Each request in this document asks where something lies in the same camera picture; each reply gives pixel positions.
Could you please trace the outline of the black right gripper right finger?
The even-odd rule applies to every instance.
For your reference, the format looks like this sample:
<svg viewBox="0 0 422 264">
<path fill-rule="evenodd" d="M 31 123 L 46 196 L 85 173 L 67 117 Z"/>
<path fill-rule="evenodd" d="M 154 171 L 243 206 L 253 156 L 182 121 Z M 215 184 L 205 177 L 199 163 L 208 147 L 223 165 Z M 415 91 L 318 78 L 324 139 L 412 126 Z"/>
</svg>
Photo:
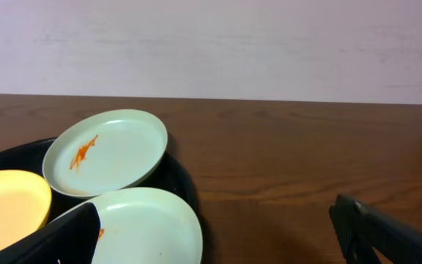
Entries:
<svg viewBox="0 0 422 264">
<path fill-rule="evenodd" d="M 392 263 L 422 263 L 422 232 L 346 194 L 329 215 L 347 264 L 380 264 L 377 252 Z"/>
</svg>

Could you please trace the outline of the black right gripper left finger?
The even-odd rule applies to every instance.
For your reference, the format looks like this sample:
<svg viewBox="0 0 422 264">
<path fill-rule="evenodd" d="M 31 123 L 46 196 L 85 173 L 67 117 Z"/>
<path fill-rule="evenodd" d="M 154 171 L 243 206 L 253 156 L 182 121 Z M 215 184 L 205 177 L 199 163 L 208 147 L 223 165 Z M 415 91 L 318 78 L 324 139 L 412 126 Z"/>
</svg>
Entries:
<svg viewBox="0 0 422 264">
<path fill-rule="evenodd" d="M 85 203 L 0 251 L 0 264 L 91 264 L 100 234 L 96 207 Z"/>
</svg>

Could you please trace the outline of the yellow plate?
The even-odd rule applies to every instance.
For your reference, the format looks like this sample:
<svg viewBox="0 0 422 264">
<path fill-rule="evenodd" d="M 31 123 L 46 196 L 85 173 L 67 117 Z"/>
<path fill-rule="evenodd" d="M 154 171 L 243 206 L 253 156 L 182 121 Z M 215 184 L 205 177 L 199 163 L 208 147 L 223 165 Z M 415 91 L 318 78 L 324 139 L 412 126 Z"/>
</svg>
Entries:
<svg viewBox="0 0 422 264">
<path fill-rule="evenodd" d="M 51 187 L 43 177 L 0 170 L 0 251 L 43 227 L 51 201 Z"/>
</svg>

